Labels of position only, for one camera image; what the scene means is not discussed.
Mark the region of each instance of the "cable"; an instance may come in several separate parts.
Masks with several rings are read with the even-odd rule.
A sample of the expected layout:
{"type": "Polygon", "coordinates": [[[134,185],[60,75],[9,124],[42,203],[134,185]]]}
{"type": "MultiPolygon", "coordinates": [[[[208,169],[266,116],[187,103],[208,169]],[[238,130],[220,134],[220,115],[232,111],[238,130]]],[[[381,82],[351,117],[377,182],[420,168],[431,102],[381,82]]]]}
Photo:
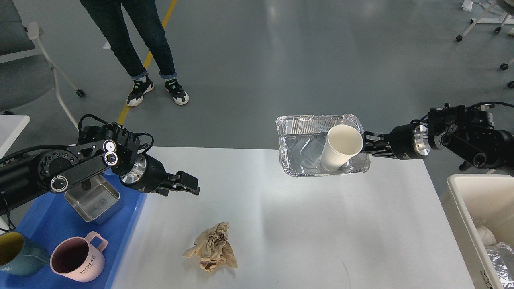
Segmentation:
{"type": "Polygon", "coordinates": [[[142,152],[141,152],[142,154],[144,154],[144,153],[145,153],[145,152],[147,152],[150,148],[152,148],[152,147],[153,147],[153,145],[154,145],[154,137],[153,137],[151,134],[149,134],[149,133],[135,133],[135,135],[137,135],[137,136],[146,135],[146,136],[149,136],[149,137],[151,137],[151,138],[152,138],[152,141],[150,142],[150,144],[148,145],[148,147],[147,147],[144,151],[142,151],[142,152]]]}
{"type": "Polygon", "coordinates": [[[1,194],[1,195],[2,195],[2,199],[4,200],[5,206],[7,208],[7,213],[6,213],[6,216],[7,216],[7,227],[9,229],[9,230],[4,230],[4,229],[1,229],[1,230],[4,231],[4,232],[9,232],[9,231],[12,231],[12,230],[16,230],[16,226],[14,225],[14,223],[11,220],[11,209],[9,209],[9,204],[7,203],[7,200],[5,199],[4,194],[1,194]]]}
{"type": "Polygon", "coordinates": [[[64,149],[64,148],[67,148],[68,146],[55,146],[55,145],[43,145],[43,146],[34,146],[34,147],[29,147],[29,148],[26,148],[26,149],[23,149],[23,150],[19,150],[15,153],[12,153],[10,155],[7,155],[7,156],[4,156],[3,158],[0,158],[0,165],[7,162],[8,160],[12,159],[12,158],[15,158],[19,155],[23,155],[25,153],[29,153],[29,152],[33,152],[33,151],[38,151],[38,150],[53,150],[53,149],[64,149]]]}
{"type": "Polygon", "coordinates": [[[501,102],[501,101],[481,101],[481,102],[477,102],[474,105],[470,106],[469,109],[474,109],[475,107],[478,107],[478,106],[481,106],[481,105],[487,105],[487,104],[499,104],[499,105],[514,107],[514,104],[510,104],[510,103],[506,103],[506,102],[501,102]]]}
{"type": "Polygon", "coordinates": [[[79,126],[78,126],[79,134],[81,134],[81,133],[82,133],[82,121],[83,121],[86,117],[94,118],[96,121],[101,122],[101,123],[103,123],[103,124],[109,124],[107,121],[105,121],[105,120],[103,120],[103,119],[99,118],[99,117],[98,117],[98,116],[96,116],[96,115],[92,115],[92,114],[85,114],[85,115],[83,115],[83,116],[80,118],[80,120],[79,120],[79,126]]]}
{"type": "Polygon", "coordinates": [[[425,123],[425,124],[428,124],[428,122],[426,122],[425,120],[421,120],[421,119],[413,119],[413,120],[411,120],[411,124],[415,124],[415,123],[425,123]]]}

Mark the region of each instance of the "caster wheel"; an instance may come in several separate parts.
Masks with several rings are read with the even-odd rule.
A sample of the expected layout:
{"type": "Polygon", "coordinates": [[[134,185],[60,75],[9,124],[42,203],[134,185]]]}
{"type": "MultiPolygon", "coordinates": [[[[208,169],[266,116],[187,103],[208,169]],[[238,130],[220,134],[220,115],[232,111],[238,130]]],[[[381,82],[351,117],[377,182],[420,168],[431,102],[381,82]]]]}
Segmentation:
{"type": "Polygon", "coordinates": [[[84,96],[86,96],[86,93],[85,93],[82,89],[79,89],[79,90],[75,91],[75,93],[76,93],[79,97],[84,97],[84,96]]]}

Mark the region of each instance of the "person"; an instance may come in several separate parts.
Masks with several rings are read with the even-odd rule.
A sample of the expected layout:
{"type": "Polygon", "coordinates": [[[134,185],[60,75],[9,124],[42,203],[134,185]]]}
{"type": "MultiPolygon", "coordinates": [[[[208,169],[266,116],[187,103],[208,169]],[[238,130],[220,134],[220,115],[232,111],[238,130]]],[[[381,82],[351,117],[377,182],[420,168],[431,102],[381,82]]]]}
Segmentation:
{"type": "Polygon", "coordinates": [[[123,19],[121,5],[127,11],[139,35],[152,53],[164,79],[164,86],[178,105],[189,101],[189,95],[177,81],[170,46],[166,40],[155,0],[80,0],[95,24],[111,45],[111,50],[134,80],[132,91],[127,97],[128,106],[137,106],[144,94],[154,88],[146,69],[130,41],[129,31],[123,19]]]}

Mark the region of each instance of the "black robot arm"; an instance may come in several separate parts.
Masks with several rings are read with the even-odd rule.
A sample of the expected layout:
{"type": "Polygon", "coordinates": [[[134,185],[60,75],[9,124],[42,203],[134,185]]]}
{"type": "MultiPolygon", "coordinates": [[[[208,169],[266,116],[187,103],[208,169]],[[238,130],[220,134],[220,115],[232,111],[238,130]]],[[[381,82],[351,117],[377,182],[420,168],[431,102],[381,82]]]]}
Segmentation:
{"type": "Polygon", "coordinates": [[[198,179],[182,171],[166,173],[161,162],[146,154],[153,144],[141,145],[139,136],[116,122],[85,115],[73,146],[37,146],[0,159],[0,215],[50,191],[62,193],[107,169],[121,183],[142,193],[168,195],[169,190],[199,194],[198,179]],[[103,126],[82,129],[93,117],[103,126]]]}
{"type": "Polygon", "coordinates": [[[363,151],[374,156],[398,159],[425,158],[431,149],[447,148],[464,160],[461,171],[471,167],[498,169],[514,176],[514,137],[494,129],[486,109],[504,102],[479,102],[433,107],[427,116],[395,127],[388,134],[365,132],[363,151]]]}

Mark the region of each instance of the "sneaker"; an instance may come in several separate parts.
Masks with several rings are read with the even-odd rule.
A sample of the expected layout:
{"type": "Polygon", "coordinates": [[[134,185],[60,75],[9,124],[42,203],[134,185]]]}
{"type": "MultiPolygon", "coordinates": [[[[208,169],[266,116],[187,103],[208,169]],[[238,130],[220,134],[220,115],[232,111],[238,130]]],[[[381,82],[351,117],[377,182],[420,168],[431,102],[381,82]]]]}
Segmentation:
{"type": "Polygon", "coordinates": [[[136,106],[143,101],[143,95],[152,89],[154,89],[154,83],[146,77],[146,82],[142,82],[141,80],[134,80],[134,87],[132,91],[127,97],[127,105],[128,106],[136,106]]]}
{"type": "Polygon", "coordinates": [[[173,96],[173,100],[178,105],[184,105],[189,101],[188,93],[182,89],[182,85],[178,84],[176,78],[166,82],[166,91],[173,96]]]}

